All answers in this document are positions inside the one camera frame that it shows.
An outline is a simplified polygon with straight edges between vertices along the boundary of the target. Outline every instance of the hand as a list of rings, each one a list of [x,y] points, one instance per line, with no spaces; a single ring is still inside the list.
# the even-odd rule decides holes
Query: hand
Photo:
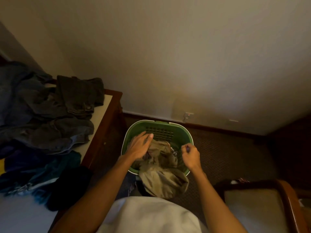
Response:
[[[193,144],[186,144],[181,147],[181,152],[183,153],[183,161],[190,172],[202,171],[200,162],[200,152]]]
[[[134,137],[130,147],[126,151],[126,155],[134,160],[142,158],[153,139],[153,134],[145,134],[146,132],[140,133],[138,136]]]

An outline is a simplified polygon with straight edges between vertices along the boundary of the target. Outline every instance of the person's left hand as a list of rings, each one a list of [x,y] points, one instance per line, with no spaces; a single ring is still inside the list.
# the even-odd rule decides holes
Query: person's left hand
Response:
[[[145,134],[146,132],[140,133],[138,136],[134,137],[130,147],[126,151],[126,155],[136,160],[138,158],[142,158],[153,139],[153,134]]]

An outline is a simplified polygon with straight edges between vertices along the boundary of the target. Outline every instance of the person's left arm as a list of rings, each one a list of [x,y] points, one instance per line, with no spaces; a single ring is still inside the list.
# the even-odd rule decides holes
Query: person's left arm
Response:
[[[153,134],[142,132],[135,137],[125,155],[121,156],[114,167],[88,191],[55,224],[54,232],[95,232],[102,224],[115,201],[123,179],[137,159],[147,152]]]

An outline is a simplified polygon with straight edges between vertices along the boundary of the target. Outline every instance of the white shirt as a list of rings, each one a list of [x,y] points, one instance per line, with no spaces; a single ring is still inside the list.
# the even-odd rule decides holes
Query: white shirt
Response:
[[[97,233],[208,232],[185,208],[156,197],[132,196],[111,206]]]

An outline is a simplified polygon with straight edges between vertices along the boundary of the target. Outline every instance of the green laundry basket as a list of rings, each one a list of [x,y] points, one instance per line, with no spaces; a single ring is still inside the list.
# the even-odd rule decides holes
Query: green laundry basket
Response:
[[[193,144],[192,137],[187,129],[182,125],[176,123],[167,123],[153,120],[141,120],[135,122],[128,131],[126,132],[121,155],[126,153],[128,144],[131,142],[132,138],[138,134],[146,131],[147,133],[153,133],[153,139],[156,141],[168,141],[171,144],[171,147],[177,151],[178,158],[178,169],[188,175],[190,173],[189,169],[185,166],[181,153],[181,146],[187,143]],[[139,170],[136,170],[132,167],[128,170],[129,172],[137,175]]]

